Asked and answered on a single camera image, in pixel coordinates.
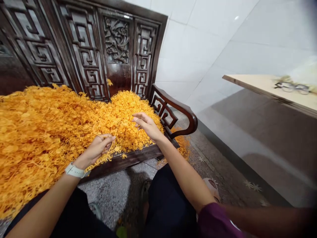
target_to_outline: wrist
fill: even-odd
[[[167,141],[169,142],[169,139],[164,135],[160,136],[158,139],[155,140],[157,145],[165,143]]]
[[[89,166],[87,160],[81,157],[81,155],[73,162],[73,165],[75,165],[77,168],[81,170],[85,170]]]

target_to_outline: black pants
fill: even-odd
[[[44,196],[32,199],[14,218],[9,231]],[[76,188],[67,202],[51,237],[116,237],[88,206],[87,195]],[[160,169],[149,189],[149,212],[141,237],[197,237],[196,212],[184,196],[170,166]]]

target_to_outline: watch strap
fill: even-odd
[[[81,170],[77,168],[75,165],[73,165],[73,162],[71,162],[65,169],[66,174],[78,177],[78,178],[84,178],[87,177],[90,174],[90,171],[85,173],[85,170]]]

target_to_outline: pile of orange paper flowers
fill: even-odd
[[[114,154],[149,146],[150,138],[134,127],[133,113],[145,112],[163,132],[149,102],[135,93],[119,92],[111,101],[91,101],[65,85],[32,86],[0,96],[0,219],[16,216],[28,201],[50,188],[96,135],[110,133],[117,138],[109,153],[88,170]]]

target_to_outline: dark sleeve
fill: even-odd
[[[234,237],[242,238],[243,234],[227,217],[223,208],[217,203],[206,205],[198,216],[200,237]]]

